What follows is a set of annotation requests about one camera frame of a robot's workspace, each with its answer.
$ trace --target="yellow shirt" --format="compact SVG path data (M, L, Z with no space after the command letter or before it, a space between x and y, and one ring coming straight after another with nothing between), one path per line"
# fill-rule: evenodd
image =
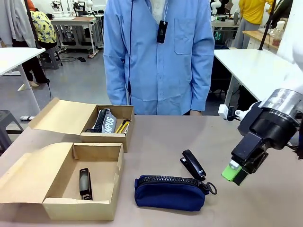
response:
M57 36L55 29L47 15L39 11L31 11L33 23L35 25L38 40L44 43L55 43Z
M247 21L252 24L260 25L262 23L266 2L270 4L270 12L273 0L240 0L240 13Z

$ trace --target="open cardboard box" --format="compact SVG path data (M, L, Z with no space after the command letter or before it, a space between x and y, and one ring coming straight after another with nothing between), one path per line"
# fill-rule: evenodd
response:
M99 110L108 108L117 118L116 129L123 120L131 122L128 131L120 134L85 132L98 117ZM80 135L85 143L123 143L127 152L134 127L134 107L129 105L96 105L59 100L54 98L29 124L32 129Z
M0 178L0 203L41 203L53 220L113 220L123 157L121 143L56 143L27 153ZM83 168L92 201L81 200Z

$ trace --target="black zipper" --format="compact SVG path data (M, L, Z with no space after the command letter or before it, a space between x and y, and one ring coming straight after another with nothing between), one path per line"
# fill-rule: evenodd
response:
M199 187L199 182L193 178L183 178L174 176L144 176L138 181L138 187L145 184L170 183L170 184L186 184L194 187Z
M105 120L107 109L103 109L98 113L98 117L93 128L86 129L85 132L102 132L103 122Z
M216 187L212 183L208 182L205 184L202 181L193 178L147 175L138 179L138 187L145 184L158 184L158 183L190 185L199 188L205 194L211 193L216 195L218 193Z

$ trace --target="blue shirt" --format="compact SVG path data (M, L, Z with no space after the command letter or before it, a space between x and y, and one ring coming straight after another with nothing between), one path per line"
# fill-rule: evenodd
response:
M112 104L127 104L130 78L136 114L205 110L214 59L209 0L166 0L163 44L157 43L159 25L150 1L133 1L132 30L131 7L131 0L108 0L104 14L104 64Z

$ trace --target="white cable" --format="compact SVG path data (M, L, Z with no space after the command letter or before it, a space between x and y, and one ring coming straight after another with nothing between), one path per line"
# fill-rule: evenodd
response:
M168 9L169 9L169 2L167 1L166 4L165 4L165 9L164 9L164 25L166 24L165 18L166 18L166 14L167 14Z

